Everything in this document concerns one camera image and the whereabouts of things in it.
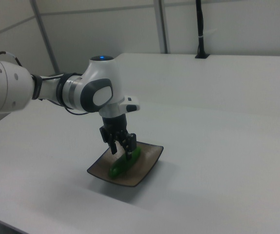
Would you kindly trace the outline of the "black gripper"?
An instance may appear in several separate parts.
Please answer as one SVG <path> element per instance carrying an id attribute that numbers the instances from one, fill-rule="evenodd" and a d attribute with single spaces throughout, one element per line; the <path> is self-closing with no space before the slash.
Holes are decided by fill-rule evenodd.
<path id="1" fill-rule="evenodd" d="M 137 147 L 136 134 L 127 132 L 126 115 L 106 118 L 102 117 L 103 126 L 100 127 L 101 137 L 104 143 L 107 143 L 111 153 L 117 152 L 115 140 L 120 143 L 125 151 L 127 160 L 132 158 L 132 152 Z"/>

